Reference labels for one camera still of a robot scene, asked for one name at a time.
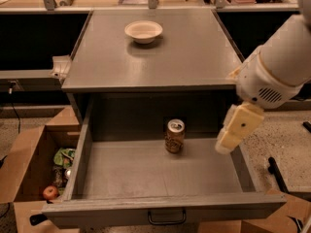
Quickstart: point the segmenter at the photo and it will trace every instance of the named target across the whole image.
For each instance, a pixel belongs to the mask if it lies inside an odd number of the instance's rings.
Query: cardboard
[[[30,224],[32,215],[41,213],[45,201],[15,202],[18,233],[80,233],[80,229],[58,229],[50,220],[46,220],[36,226]]]
[[[59,230],[49,220],[31,226],[29,218],[41,213],[43,190],[52,183],[53,156],[61,147],[75,148],[80,125],[71,107],[46,125],[22,131],[0,169],[0,203],[14,202],[18,232],[78,233]]]
[[[267,193],[281,192],[270,190]],[[311,215],[311,203],[289,194],[284,195],[287,198],[287,203],[268,218],[201,222],[198,233],[296,233],[297,226],[290,216],[305,223]]]

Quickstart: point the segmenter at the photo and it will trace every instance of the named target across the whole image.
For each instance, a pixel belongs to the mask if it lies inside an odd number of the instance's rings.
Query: can
[[[69,180],[69,177],[71,175],[71,167],[68,167],[66,170],[65,170],[65,178],[67,180]]]
[[[185,124],[179,119],[167,123],[165,131],[165,148],[169,152],[180,152],[184,147]]]

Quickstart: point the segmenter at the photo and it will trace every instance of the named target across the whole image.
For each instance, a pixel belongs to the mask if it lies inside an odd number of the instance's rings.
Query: red apple
[[[54,185],[49,185],[43,191],[43,197],[47,200],[52,200],[58,197],[58,189]]]

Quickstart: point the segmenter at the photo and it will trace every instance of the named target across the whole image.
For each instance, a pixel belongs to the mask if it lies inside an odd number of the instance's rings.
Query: bowl
[[[148,44],[162,33],[162,27],[154,21],[138,20],[125,27],[125,34],[133,38],[136,43]]]

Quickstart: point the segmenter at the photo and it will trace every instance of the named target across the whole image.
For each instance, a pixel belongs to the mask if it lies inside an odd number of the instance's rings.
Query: cable
[[[6,157],[8,157],[8,155],[4,156],[1,160],[0,160],[0,168],[2,168],[3,164],[4,164],[4,160],[6,159]]]
[[[18,115],[18,113],[17,113],[16,108],[14,107],[13,102],[11,102],[11,105],[12,105],[12,108],[13,108],[14,112],[15,112],[16,115],[17,115],[17,119],[18,119],[18,134],[19,134],[19,133],[20,133],[20,117],[19,117],[19,115]]]
[[[310,227],[311,227],[311,216],[307,219],[306,223],[304,224],[301,233],[309,232]]]
[[[0,216],[0,218],[2,218],[2,217],[4,217],[4,216],[6,216],[6,214],[9,212],[9,210],[10,210],[10,203],[8,203],[8,209],[7,209],[7,211],[3,214],[3,215],[1,215]]]

